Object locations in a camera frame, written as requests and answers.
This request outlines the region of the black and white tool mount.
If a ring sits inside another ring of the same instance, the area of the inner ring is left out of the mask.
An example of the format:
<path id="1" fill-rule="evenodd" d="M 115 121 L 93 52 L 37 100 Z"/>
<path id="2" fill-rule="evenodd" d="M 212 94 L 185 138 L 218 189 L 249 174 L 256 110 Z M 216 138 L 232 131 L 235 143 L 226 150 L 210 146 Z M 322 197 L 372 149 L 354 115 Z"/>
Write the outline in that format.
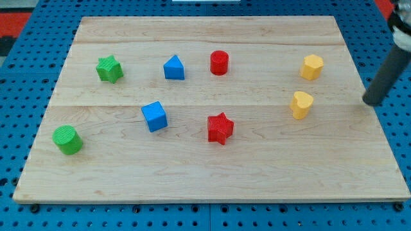
<path id="1" fill-rule="evenodd" d="M 390 0 L 394 5 L 387 24 L 393 40 L 402 50 L 410 52 L 410 0 Z"/>

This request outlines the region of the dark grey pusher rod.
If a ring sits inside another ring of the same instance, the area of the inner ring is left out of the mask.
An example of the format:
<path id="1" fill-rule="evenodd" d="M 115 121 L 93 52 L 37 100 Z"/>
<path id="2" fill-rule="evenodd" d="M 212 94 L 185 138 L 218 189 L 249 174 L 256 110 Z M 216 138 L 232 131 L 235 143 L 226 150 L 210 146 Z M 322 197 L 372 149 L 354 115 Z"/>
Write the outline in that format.
<path id="1" fill-rule="evenodd" d="M 409 63 L 410 52 L 394 44 L 373 81 L 363 94 L 363 102 L 372 107 L 378 106 Z"/>

